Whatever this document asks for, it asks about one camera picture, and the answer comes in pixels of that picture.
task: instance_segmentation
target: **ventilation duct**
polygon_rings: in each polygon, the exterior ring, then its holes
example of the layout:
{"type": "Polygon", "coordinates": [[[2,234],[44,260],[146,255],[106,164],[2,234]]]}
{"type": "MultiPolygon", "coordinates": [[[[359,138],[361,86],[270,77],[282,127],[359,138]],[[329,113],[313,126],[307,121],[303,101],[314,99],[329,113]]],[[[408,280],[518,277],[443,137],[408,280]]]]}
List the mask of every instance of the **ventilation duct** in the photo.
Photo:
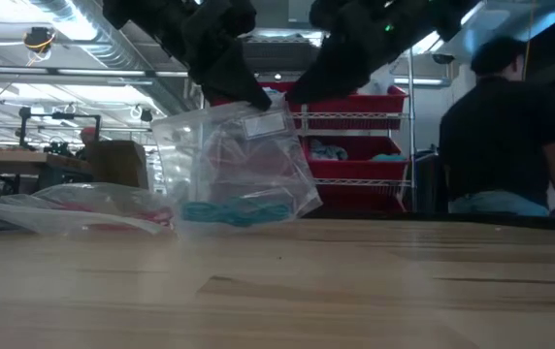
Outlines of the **ventilation duct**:
{"type": "MultiPolygon", "coordinates": [[[[101,47],[83,47],[105,67],[118,70],[151,70],[150,64],[135,50],[120,32],[102,16],[94,0],[25,0],[49,16],[52,25],[73,40],[91,40],[103,43],[101,47]]],[[[189,111],[177,91],[183,83],[156,79],[152,85],[138,86],[169,115],[189,111]]]]}

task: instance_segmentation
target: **clear plastic bag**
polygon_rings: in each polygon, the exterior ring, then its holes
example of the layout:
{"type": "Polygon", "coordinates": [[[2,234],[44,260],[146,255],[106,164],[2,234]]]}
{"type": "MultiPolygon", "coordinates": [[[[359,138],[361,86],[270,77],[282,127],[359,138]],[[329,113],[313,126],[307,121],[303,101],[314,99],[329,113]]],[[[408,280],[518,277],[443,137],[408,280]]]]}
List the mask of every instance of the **clear plastic bag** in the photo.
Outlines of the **clear plastic bag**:
{"type": "Polygon", "coordinates": [[[0,219],[43,235],[170,229],[175,205],[144,189],[109,183],[63,184],[0,200],[0,219]]]}
{"type": "Polygon", "coordinates": [[[281,95],[268,111],[234,103],[155,121],[152,132],[180,235],[290,221],[321,205],[281,95]]]}

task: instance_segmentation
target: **person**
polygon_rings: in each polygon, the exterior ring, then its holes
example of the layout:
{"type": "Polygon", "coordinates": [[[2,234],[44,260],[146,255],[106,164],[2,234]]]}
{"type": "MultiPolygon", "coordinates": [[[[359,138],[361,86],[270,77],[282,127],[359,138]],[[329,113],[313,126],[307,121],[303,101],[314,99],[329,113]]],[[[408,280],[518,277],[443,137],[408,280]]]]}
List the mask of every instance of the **person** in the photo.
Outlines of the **person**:
{"type": "Polygon", "coordinates": [[[82,129],[82,132],[80,133],[80,137],[81,137],[82,143],[83,143],[83,145],[85,145],[85,147],[80,149],[75,154],[76,158],[78,158],[80,160],[87,160],[87,155],[86,155],[86,150],[85,149],[90,144],[95,142],[94,135],[96,135],[96,128],[95,127],[85,127],[84,129],[82,129]]]}
{"type": "Polygon", "coordinates": [[[441,120],[440,157],[454,213],[549,212],[555,95],[523,81],[526,43],[496,38],[475,54],[476,87],[441,120]]]}

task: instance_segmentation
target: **ductwork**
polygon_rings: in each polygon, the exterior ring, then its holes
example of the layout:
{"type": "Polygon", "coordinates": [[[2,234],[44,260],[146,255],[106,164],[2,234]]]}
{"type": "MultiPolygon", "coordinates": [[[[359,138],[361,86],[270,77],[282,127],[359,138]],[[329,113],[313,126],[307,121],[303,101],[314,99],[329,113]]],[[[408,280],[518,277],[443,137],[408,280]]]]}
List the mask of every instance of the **ductwork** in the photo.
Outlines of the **ductwork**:
{"type": "MultiPolygon", "coordinates": [[[[53,25],[66,28],[64,24],[78,23],[81,25],[91,25],[97,33],[94,42],[103,43],[102,46],[82,47],[105,67],[119,70],[151,70],[150,64],[135,50],[133,45],[115,30],[101,14],[101,8],[94,0],[28,0],[43,13],[51,16],[53,25]]],[[[71,33],[64,33],[71,39],[71,33]]],[[[190,106],[184,101],[177,91],[182,91],[183,81],[165,81],[155,79],[152,85],[138,86],[139,90],[145,92],[159,106],[163,107],[164,112],[175,115],[191,110],[190,106]]]]}

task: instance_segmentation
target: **blue fabric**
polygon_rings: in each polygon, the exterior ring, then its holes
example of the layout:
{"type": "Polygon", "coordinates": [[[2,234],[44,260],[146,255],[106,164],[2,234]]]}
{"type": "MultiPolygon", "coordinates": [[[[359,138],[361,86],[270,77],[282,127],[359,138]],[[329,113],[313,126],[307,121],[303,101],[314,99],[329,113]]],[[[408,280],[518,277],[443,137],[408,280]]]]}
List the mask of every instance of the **blue fabric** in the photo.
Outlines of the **blue fabric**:
{"type": "Polygon", "coordinates": [[[522,216],[548,216],[549,209],[507,191],[487,191],[466,195],[450,203],[450,213],[514,213],[522,216]]]}
{"type": "Polygon", "coordinates": [[[375,156],[371,159],[371,161],[407,161],[407,158],[403,155],[387,155],[387,154],[380,154],[375,156]]]}

